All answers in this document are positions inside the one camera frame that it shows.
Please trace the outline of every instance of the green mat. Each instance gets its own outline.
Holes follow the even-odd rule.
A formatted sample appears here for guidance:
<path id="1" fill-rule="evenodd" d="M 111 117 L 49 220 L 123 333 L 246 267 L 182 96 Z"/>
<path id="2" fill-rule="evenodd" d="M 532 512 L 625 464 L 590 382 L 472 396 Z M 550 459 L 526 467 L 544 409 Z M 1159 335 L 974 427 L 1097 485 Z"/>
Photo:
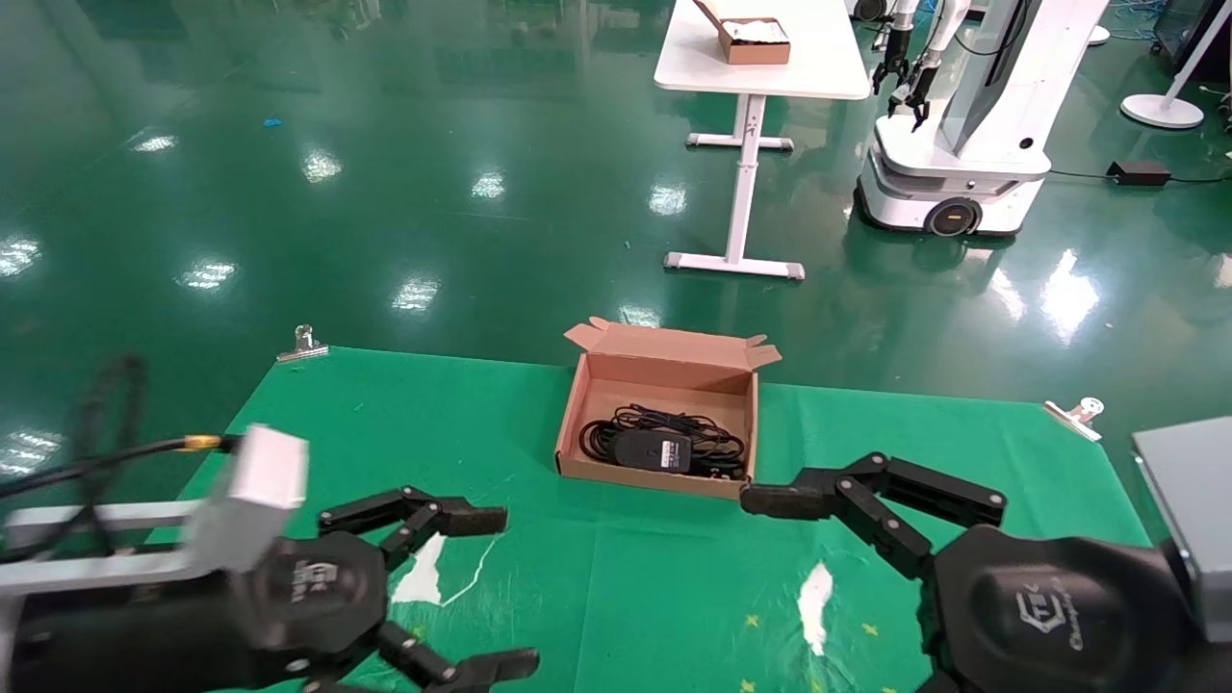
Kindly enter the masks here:
<path id="1" fill-rule="evenodd" d="M 436 601 L 446 605 L 391 609 L 450 658 L 538 647 L 538 673 L 498 691 L 908 693 L 926 678 L 918 584 L 841 524 L 559 478 L 552 449 L 572 375 L 335 348 L 275 366 L 230 430 L 259 422 L 310 441 L 292 536 L 312 535 L 317 509 L 403 485 L 508 506 L 509 530 L 494 541 L 445 541 Z M 1035 404 L 765 385 L 761 422 L 761 482 L 881 450 L 1004 491 L 1010 533 L 1146 541 L 1103 450 Z M 203 496 L 217 465 L 182 497 Z M 957 535 L 903 515 L 934 543 Z M 797 605 L 819 561 L 834 577 L 823 656 L 804 641 Z M 414 689 L 375 656 L 350 681 Z"/>

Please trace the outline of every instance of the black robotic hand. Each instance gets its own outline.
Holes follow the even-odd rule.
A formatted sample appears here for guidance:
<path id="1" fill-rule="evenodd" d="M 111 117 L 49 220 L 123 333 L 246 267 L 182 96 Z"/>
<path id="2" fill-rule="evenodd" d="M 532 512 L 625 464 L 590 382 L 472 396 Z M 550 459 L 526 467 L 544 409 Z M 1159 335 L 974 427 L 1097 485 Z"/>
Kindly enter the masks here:
<path id="1" fill-rule="evenodd" d="M 425 693 L 483 693 L 526 678 L 538 652 L 451 663 L 387 619 L 387 583 L 434 534 L 504 531 L 504 508 L 404 487 L 324 511 L 320 536 L 280 539 L 245 573 L 33 594 L 11 660 L 11 691 L 193 693 L 303 678 L 304 693 L 361 693 L 339 681 L 373 652 Z M 373 546 L 357 535 L 397 525 Z"/>
<path id="2" fill-rule="evenodd" d="M 970 529 L 934 555 L 877 494 Z M 917 693 L 1232 691 L 1232 645 L 1205 640 L 1167 547 L 1009 536 L 1002 493 L 880 453 L 749 486 L 740 506 L 835 517 L 923 582 L 917 615 L 934 671 Z"/>

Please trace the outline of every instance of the green epoxy floor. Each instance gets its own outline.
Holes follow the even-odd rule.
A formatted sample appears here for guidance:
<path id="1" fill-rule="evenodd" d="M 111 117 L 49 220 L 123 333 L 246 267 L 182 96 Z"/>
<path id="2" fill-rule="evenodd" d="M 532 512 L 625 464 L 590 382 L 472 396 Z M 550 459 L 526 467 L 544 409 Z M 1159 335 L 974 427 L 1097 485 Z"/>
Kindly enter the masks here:
<path id="1" fill-rule="evenodd" d="M 652 81 L 669 15 L 0 4 L 0 471 L 51 464 L 46 439 L 124 350 L 153 367 L 147 437 L 219 429 L 302 322 L 351 346 L 548 364 L 573 363 L 561 333 L 590 314 L 766 333 L 779 382 L 1098 396 L 1114 456 L 1132 430 L 1230 413 L 1232 184 L 1055 178 L 1011 245 L 903 243 L 851 215 L 885 97 L 771 100 L 766 132 L 798 149 L 761 157 L 749 254 L 808 279 L 664 271 L 668 250 L 722 252 L 737 158 L 684 147 L 729 128 L 734 97 Z M 1167 88 L 1147 46 L 1088 53 L 1047 146 L 1057 168 L 1226 169 L 1214 118 L 1167 133 L 1116 112 Z M 191 471 L 169 459 L 121 496 L 171 497 Z"/>

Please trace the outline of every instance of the black cable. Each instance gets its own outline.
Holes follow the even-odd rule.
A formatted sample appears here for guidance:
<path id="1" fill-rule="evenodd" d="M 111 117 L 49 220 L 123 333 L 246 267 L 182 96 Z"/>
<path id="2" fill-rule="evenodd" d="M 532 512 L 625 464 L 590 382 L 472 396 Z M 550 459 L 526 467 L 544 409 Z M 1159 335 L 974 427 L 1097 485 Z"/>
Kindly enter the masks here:
<path id="1" fill-rule="evenodd" d="M 121 408 L 117 450 L 106 455 L 95 454 L 106 418 L 106 403 L 116 386 L 122 383 L 127 392 Z M 95 381 L 81 406 L 78 429 L 73 437 L 73 461 L 68 465 L 32 474 L 25 478 L 0 486 L 0 499 L 44 488 L 65 481 L 79 480 L 81 507 L 71 518 L 52 527 L 38 541 L 0 554 L 0 564 L 25 561 L 54 549 L 79 525 L 87 525 L 102 555 L 116 551 L 112 534 L 99 517 L 97 507 L 106 490 L 115 481 L 120 465 L 169 450 L 230 451 L 239 437 L 187 435 L 145 445 L 137 445 L 138 424 L 145 397 L 145 365 L 136 356 L 126 356 L 108 366 Z"/>
<path id="2" fill-rule="evenodd" d="M 169 453 L 171 450 L 182 450 L 186 444 L 185 440 L 186 439 L 184 438 L 170 438 L 168 440 L 159 440 L 158 443 L 147 443 L 145 445 L 120 450 L 101 457 L 90 457 L 70 462 L 62 467 L 36 472 L 27 477 L 0 486 L 0 498 L 7 498 L 10 496 L 17 496 L 36 488 L 43 488 L 46 486 L 54 486 L 74 478 L 81 478 L 92 471 L 111 469 L 138 457 L 145 457 L 158 453 Z"/>
<path id="3" fill-rule="evenodd" d="M 612 462 L 612 441 L 626 430 L 665 430 L 689 438 L 691 460 L 708 472 L 740 472 L 744 469 L 744 441 L 696 414 L 669 414 L 641 404 L 620 407 L 610 420 L 596 419 L 582 427 L 578 445 L 590 459 Z"/>
<path id="4" fill-rule="evenodd" d="M 945 6 L 945 0 L 941 0 L 941 5 L 939 5 L 939 7 L 944 7 L 944 6 Z M 984 58 L 987 58 L 989 55 L 1000 55 L 1005 51 L 1013 48 L 1015 43 L 1018 43 L 1019 37 L 1023 36 L 1023 27 L 1024 26 L 1026 26 L 1026 12 L 1019 12 L 1018 14 L 1018 26 L 1014 27 L 1014 36 L 1010 37 L 1009 42 L 1007 42 L 1004 46 L 1002 46 L 1000 48 L 998 48 L 995 51 L 991 51 L 988 53 L 984 53 L 982 51 L 975 51 L 975 49 L 972 49 L 970 46 L 967 46 L 966 43 L 962 42 L 962 37 L 958 36 L 957 32 L 954 33 L 954 39 L 956 42 L 958 42 L 958 46 L 961 46 L 963 51 L 966 51 L 967 53 L 971 53 L 972 55 L 982 55 Z"/>
<path id="5" fill-rule="evenodd" d="M 1100 180 L 1114 180 L 1116 178 L 1108 174 L 1076 174 L 1069 171 L 1058 171 L 1057 169 L 1052 169 L 1048 173 L 1056 175 L 1068 175 L 1071 178 L 1098 178 Z"/>
<path id="6" fill-rule="evenodd" d="M 1067 176 L 1071 176 L 1071 178 L 1090 178 L 1090 179 L 1100 179 L 1100 180 L 1116 180 L 1116 176 L 1115 175 L 1110 175 L 1110 174 L 1080 174 L 1080 173 L 1072 173 L 1072 171 L 1058 171 L 1057 169 L 1051 169 L 1051 170 L 1048 170 L 1048 173 L 1053 174 L 1053 175 L 1067 175 Z M 1206 182 L 1226 182 L 1226 181 L 1230 181 L 1230 180 L 1232 180 L 1232 174 L 1228 174 L 1228 175 L 1225 175 L 1225 176 L 1220 176 L 1220 178 L 1173 178 L 1173 179 L 1169 179 L 1168 182 L 1184 182 L 1184 184 L 1189 184 L 1189 185 L 1201 185 L 1201 184 L 1206 184 Z"/>
<path id="7" fill-rule="evenodd" d="M 1174 180 L 1177 182 L 1189 182 L 1189 184 L 1201 185 L 1204 182 L 1225 182 L 1225 181 L 1232 180 L 1232 174 L 1228 174 L 1228 175 L 1225 175 L 1225 176 L 1221 176 L 1221 178 L 1174 178 L 1172 180 Z"/>

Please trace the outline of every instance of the open cardboard box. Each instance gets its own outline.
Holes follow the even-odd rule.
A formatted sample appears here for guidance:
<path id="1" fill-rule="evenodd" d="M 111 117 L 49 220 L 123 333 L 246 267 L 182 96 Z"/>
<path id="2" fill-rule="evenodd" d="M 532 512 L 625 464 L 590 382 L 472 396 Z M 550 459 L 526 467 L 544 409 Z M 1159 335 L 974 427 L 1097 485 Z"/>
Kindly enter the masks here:
<path id="1" fill-rule="evenodd" d="M 723 17 L 719 18 L 719 11 L 712 4 L 713 0 L 694 0 L 710 23 L 715 25 L 718 30 L 718 44 L 723 48 L 723 57 L 727 58 L 728 64 L 732 65 L 784 65 L 791 58 L 791 43 L 790 38 L 786 43 L 747 43 L 739 42 L 732 36 L 727 27 L 723 26 L 724 22 L 772 22 L 779 25 L 782 30 L 782 25 L 776 17 Z"/>
<path id="2" fill-rule="evenodd" d="M 777 361 L 765 335 L 740 339 L 590 318 L 564 333 L 585 349 L 578 359 L 556 466 L 562 476 L 643 488 L 737 499 L 753 481 L 758 450 L 756 369 Z M 610 419 L 617 407 L 638 403 L 715 419 L 745 443 L 747 478 L 740 481 L 646 471 L 591 460 L 578 434 L 586 423 Z"/>

